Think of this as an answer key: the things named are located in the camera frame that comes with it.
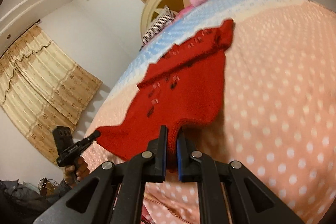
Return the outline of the person's left hand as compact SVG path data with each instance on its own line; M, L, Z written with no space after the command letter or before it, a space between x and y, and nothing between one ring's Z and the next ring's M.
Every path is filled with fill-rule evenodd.
M71 188L77 185L78 181L84 180L90 173L87 162L83 157L78 157L75 165L68 165L63 170L63 179Z

